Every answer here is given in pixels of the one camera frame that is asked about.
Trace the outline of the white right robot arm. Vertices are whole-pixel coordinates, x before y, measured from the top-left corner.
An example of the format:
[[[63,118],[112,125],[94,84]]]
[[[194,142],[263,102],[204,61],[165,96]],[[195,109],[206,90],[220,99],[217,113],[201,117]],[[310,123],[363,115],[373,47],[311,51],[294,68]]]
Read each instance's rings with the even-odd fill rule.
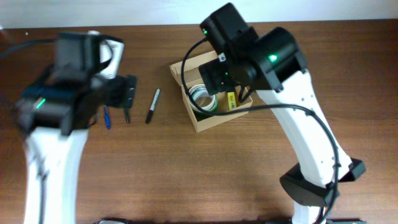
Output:
[[[231,3],[210,14],[200,29],[217,54],[199,68],[208,92],[241,86],[257,93],[295,151],[298,163],[280,178],[294,201],[292,223],[326,223],[339,184],[357,180],[366,167],[338,144],[295,37],[282,27],[259,36]]]

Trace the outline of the yellow highlighter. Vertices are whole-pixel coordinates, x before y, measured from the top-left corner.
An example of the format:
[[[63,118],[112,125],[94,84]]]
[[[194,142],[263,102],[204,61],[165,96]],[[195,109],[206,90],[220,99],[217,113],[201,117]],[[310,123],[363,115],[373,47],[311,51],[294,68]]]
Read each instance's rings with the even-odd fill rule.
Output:
[[[237,108],[237,101],[236,101],[236,93],[235,92],[227,92],[227,99],[228,99],[228,106],[229,110],[233,110]]]

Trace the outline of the blue pen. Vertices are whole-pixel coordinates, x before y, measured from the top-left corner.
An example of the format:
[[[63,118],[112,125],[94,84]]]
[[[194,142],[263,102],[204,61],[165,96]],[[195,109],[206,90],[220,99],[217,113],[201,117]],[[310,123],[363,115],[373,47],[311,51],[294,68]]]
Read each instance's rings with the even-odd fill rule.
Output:
[[[108,130],[110,130],[111,129],[111,120],[110,120],[110,116],[109,116],[108,107],[106,105],[104,105],[103,108],[104,108],[105,125],[106,125],[106,128]]]

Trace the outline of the cardboard box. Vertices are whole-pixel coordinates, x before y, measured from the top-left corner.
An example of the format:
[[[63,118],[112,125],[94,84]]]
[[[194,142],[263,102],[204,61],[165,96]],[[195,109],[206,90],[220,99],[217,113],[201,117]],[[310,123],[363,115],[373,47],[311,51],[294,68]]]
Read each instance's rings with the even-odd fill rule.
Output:
[[[184,68],[184,74],[185,74],[185,83],[187,85],[188,89],[199,89],[204,86],[204,82],[201,78],[200,72],[199,72],[199,66],[203,65],[204,63],[210,62],[211,60],[214,60],[217,58],[217,54],[215,51],[207,52],[205,54],[201,54],[199,56],[193,57],[188,59],[185,64],[182,62],[177,62],[174,64],[171,64],[169,66],[170,71],[172,76],[174,77],[175,81],[178,83],[178,85],[182,85],[181,81],[181,68]],[[191,106],[191,102],[188,98],[188,96],[185,93],[185,90],[182,88],[182,99],[184,102],[184,105],[187,109],[187,112],[189,114],[189,117],[192,121],[192,124],[195,128],[196,132],[204,131],[206,129],[212,128],[214,126],[217,126],[221,123],[225,123],[229,120],[238,118],[240,116],[245,115],[245,112],[243,113],[237,113],[237,114],[231,114],[227,116],[208,116],[206,114],[203,114],[199,111],[195,111],[193,107]],[[208,96],[203,94],[202,92],[199,92],[196,95],[192,95],[192,97],[195,99],[196,103],[201,105],[204,108],[209,107],[212,105],[214,107],[213,111],[214,112],[224,112],[224,111],[229,111],[229,106],[228,106],[228,99],[227,99],[227,93],[218,93],[215,96]]]

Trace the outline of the black marker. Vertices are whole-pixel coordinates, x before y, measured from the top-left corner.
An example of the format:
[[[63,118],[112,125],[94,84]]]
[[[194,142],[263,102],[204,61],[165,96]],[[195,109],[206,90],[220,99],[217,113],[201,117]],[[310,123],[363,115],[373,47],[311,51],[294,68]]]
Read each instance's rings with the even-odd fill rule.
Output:
[[[147,114],[147,117],[146,117],[146,124],[149,124],[151,119],[152,119],[152,117],[153,117],[154,110],[155,110],[159,95],[160,95],[160,88],[156,89],[154,98],[152,100],[152,103],[150,105],[150,108],[149,108],[149,111],[148,111],[148,114]]]

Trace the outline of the black pen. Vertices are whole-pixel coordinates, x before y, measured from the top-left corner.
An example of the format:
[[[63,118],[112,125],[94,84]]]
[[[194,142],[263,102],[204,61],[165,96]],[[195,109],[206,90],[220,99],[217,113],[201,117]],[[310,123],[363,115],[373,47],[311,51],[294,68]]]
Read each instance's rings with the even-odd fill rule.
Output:
[[[129,124],[130,119],[131,119],[130,113],[129,113],[129,108],[124,108],[123,110],[124,110],[124,116],[125,116],[126,122],[127,122],[127,124]]]

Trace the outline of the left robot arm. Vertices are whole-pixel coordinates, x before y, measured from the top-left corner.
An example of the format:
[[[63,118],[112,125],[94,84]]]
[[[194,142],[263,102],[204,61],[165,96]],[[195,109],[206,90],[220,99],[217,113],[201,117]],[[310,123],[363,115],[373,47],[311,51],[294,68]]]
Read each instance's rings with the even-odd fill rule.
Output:
[[[55,60],[16,103],[25,132],[25,223],[75,223],[78,172],[98,110],[130,120],[137,80],[118,75],[123,40],[97,31],[62,32]]]

